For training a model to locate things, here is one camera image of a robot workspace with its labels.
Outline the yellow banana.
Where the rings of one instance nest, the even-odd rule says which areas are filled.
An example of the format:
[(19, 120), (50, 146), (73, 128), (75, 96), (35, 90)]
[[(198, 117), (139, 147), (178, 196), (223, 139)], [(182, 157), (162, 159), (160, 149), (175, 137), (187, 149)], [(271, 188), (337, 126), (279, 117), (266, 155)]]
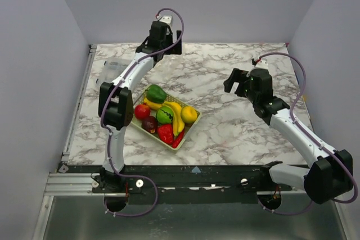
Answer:
[(169, 107), (174, 112), (173, 134), (177, 137), (185, 128), (185, 123), (181, 118), (182, 107), (179, 103), (165, 101), (164, 106)]

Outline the green bell pepper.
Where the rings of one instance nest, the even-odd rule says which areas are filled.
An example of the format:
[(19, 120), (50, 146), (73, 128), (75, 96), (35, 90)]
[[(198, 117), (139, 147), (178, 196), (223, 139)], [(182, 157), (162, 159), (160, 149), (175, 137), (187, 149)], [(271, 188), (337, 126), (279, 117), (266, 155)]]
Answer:
[(167, 98), (167, 94), (160, 86), (152, 84), (147, 89), (146, 98), (154, 103), (163, 103)]

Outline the yellow lemon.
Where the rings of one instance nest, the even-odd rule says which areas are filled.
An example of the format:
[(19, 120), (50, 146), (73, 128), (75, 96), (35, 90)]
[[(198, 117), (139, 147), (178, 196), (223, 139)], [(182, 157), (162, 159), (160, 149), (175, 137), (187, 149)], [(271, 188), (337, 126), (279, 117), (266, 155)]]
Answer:
[(186, 106), (181, 111), (181, 118), (186, 124), (194, 123), (197, 120), (197, 117), (196, 110), (191, 106)]

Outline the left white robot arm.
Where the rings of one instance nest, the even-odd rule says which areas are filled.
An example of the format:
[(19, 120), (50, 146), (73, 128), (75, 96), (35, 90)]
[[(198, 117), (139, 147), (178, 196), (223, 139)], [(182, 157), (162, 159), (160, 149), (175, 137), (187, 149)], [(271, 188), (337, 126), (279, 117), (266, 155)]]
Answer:
[(176, 31), (177, 40), (173, 40), (172, 24), (170, 15), (159, 15), (152, 22), (148, 37), (136, 48), (130, 64), (112, 82), (103, 82), (100, 86), (98, 115), (108, 135), (98, 183), (112, 192), (121, 191), (125, 184), (119, 173), (124, 169), (125, 131), (134, 114), (132, 91), (165, 55), (182, 53), (182, 31)]

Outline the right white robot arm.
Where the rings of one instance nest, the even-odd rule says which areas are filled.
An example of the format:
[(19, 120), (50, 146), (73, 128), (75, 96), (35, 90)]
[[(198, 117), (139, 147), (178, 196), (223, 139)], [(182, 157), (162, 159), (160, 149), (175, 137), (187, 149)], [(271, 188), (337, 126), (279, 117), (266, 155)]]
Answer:
[(259, 185), (270, 191), (285, 184), (306, 192), (317, 204), (323, 204), (355, 189), (353, 159), (346, 150), (337, 151), (304, 125), (290, 106), (273, 94), (272, 77), (267, 69), (245, 71), (234, 68), (224, 81), (229, 93), (237, 83), (235, 95), (246, 98), (257, 117), (276, 129), (301, 154), (307, 168), (272, 162), (259, 176)]

